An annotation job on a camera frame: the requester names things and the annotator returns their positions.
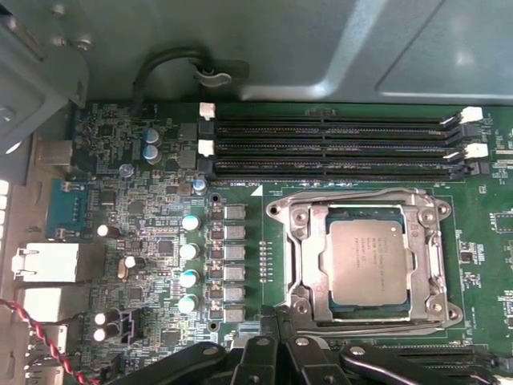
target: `motherboard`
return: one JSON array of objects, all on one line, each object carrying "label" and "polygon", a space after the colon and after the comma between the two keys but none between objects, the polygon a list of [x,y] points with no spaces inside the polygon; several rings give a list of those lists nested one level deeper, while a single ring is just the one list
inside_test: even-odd
[{"label": "motherboard", "polygon": [[[511,356],[513,109],[464,122],[458,106],[129,107],[76,112],[73,169],[48,210],[47,238],[106,246],[85,371],[116,357],[123,375],[201,341],[229,348],[281,304],[333,346]],[[313,121],[336,128],[317,137]],[[102,327],[109,318],[130,331]]]}]

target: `white capacitor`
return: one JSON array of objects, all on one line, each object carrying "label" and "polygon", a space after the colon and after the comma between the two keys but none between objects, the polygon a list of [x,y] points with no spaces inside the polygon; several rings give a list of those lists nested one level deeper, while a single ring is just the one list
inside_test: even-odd
[{"label": "white capacitor", "polygon": [[93,339],[96,342],[102,342],[110,337],[115,337],[118,334],[119,326],[117,326],[115,323],[109,323],[108,325],[97,329],[93,334]]},{"label": "white capacitor", "polygon": [[180,275],[180,286],[184,287],[185,289],[189,289],[196,285],[198,281],[200,280],[200,275],[195,270],[185,270]]},{"label": "white capacitor", "polygon": [[109,225],[100,225],[98,226],[96,233],[99,237],[105,237],[105,238],[119,238],[121,236],[121,232],[119,229],[115,226],[109,226]]},{"label": "white capacitor", "polygon": [[143,150],[143,158],[149,164],[157,164],[162,160],[162,152],[153,144],[149,144]]},{"label": "white capacitor", "polygon": [[186,231],[198,230],[201,226],[201,221],[196,215],[186,215],[182,219],[182,227]]},{"label": "white capacitor", "polygon": [[133,257],[132,255],[125,257],[125,266],[127,269],[144,269],[146,260],[143,257]]},{"label": "white capacitor", "polygon": [[187,243],[180,247],[178,254],[180,258],[185,259],[186,261],[190,261],[198,256],[200,253],[200,248],[195,243]]},{"label": "white capacitor", "polygon": [[129,178],[134,175],[135,169],[131,164],[125,163],[119,166],[119,176],[122,178]]},{"label": "white capacitor", "polygon": [[101,313],[97,313],[95,316],[95,324],[98,326],[107,325],[108,323],[116,322],[121,318],[119,310],[113,308]]},{"label": "white capacitor", "polygon": [[154,128],[149,128],[144,131],[144,141],[148,144],[153,144],[155,146],[159,146],[162,142],[160,140],[160,134]]},{"label": "white capacitor", "polygon": [[194,294],[187,294],[178,301],[178,311],[182,314],[190,314],[196,310],[200,300]]},{"label": "white capacitor", "polygon": [[207,192],[207,181],[205,179],[196,179],[192,182],[192,189],[197,195],[204,195]]}]

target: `screw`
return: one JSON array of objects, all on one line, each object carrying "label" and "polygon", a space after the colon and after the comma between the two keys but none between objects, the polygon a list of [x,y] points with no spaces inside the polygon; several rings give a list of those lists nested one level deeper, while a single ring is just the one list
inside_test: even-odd
[{"label": "screw", "polygon": [[352,355],[364,355],[366,353],[365,349],[359,346],[352,346],[349,351]]},{"label": "screw", "polygon": [[434,215],[433,215],[433,213],[425,213],[425,214],[424,214],[424,219],[425,219],[426,221],[431,222],[431,221],[434,219]]},{"label": "screw", "polygon": [[270,341],[268,338],[260,338],[258,341],[256,341],[257,345],[260,345],[261,347],[265,345],[269,345]]},{"label": "screw", "polygon": [[215,353],[217,353],[217,348],[216,347],[209,347],[208,349],[205,349],[203,351],[204,355],[214,355]]},{"label": "screw", "polygon": [[436,313],[440,313],[442,311],[442,305],[440,305],[439,303],[434,303],[433,305],[431,305],[431,309],[433,309],[433,311],[435,311]]},{"label": "screw", "polygon": [[300,314],[306,314],[308,313],[308,309],[306,307],[304,307],[303,305],[299,305],[297,307],[297,311],[300,313]]},{"label": "screw", "polygon": [[63,4],[54,4],[54,6],[51,7],[51,13],[54,14],[56,18],[62,18],[66,15],[66,9],[64,9]]},{"label": "screw", "polygon": [[308,214],[306,213],[306,211],[299,210],[296,212],[294,219],[296,220],[296,222],[304,222],[307,218],[307,215]]},{"label": "screw", "polygon": [[91,40],[82,38],[80,40],[75,40],[74,42],[75,48],[82,51],[89,51],[93,47],[93,43]]},{"label": "screw", "polygon": [[62,36],[54,38],[51,42],[56,47],[65,47],[65,46],[67,46],[67,40],[66,40],[66,38],[63,38]]},{"label": "screw", "polygon": [[0,106],[0,124],[8,124],[16,117],[16,112],[7,106]]},{"label": "screw", "polygon": [[296,339],[296,345],[298,345],[299,347],[305,347],[309,343],[310,343],[310,341],[306,338],[301,337],[301,338]]}]

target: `black cable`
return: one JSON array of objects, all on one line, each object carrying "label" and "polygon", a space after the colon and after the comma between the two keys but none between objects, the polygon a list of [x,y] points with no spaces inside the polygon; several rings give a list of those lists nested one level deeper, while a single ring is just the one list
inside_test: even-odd
[{"label": "black cable", "polygon": [[192,59],[192,64],[198,71],[211,72],[213,70],[212,59],[205,52],[198,48],[175,47],[157,52],[146,59],[143,66],[139,69],[132,87],[132,106],[131,114],[136,114],[144,101],[144,88],[148,76],[160,64],[175,59]]}]

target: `ram slot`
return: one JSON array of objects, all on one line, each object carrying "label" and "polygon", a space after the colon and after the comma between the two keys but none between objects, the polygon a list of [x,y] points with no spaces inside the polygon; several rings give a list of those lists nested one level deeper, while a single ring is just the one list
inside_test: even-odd
[{"label": "ram slot", "polygon": [[498,383],[491,371],[482,367],[434,367],[431,369],[467,385],[495,385]]},{"label": "ram slot", "polygon": [[387,351],[404,359],[422,365],[489,367],[491,355],[480,346],[441,346],[441,347],[387,347]]},{"label": "ram slot", "polygon": [[312,158],[329,158],[332,161],[357,161],[365,158],[367,162],[400,161],[404,163],[457,163],[464,159],[459,148],[415,148],[415,147],[382,147],[382,146],[347,146],[338,144],[292,143],[267,144],[227,144],[216,147],[218,159],[225,161],[243,160],[289,160],[305,162]]},{"label": "ram slot", "polygon": [[230,132],[227,135],[216,135],[219,144],[265,144],[268,142],[283,143],[293,141],[295,143],[323,141],[343,141],[344,145],[359,146],[394,146],[394,147],[450,147],[456,146],[467,136],[467,131],[458,128],[451,132],[443,132],[440,135],[432,132],[290,132],[282,135],[282,132],[265,133],[237,133]]},{"label": "ram slot", "polygon": [[460,127],[447,132],[435,130],[406,130],[406,129],[380,129],[380,128],[340,128],[340,127],[254,127],[254,128],[217,128],[216,137],[239,139],[294,139],[303,137],[308,139],[368,139],[376,140],[448,140],[452,136],[461,135]]},{"label": "ram slot", "polygon": [[397,118],[397,117],[378,117],[378,118],[365,118],[365,117],[318,117],[318,116],[273,116],[273,117],[259,117],[259,116],[232,116],[220,117],[218,119],[220,128],[233,128],[233,127],[284,127],[284,126],[313,126],[318,124],[337,125],[340,127],[361,127],[361,128],[383,128],[383,129],[410,129],[410,130],[450,130],[461,122],[461,115],[455,114],[446,118]]},{"label": "ram slot", "polygon": [[465,166],[399,163],[316,162],[230,162],[218,161],[217,179],[352,179],[352,180],[457,180],[466,174]]}]

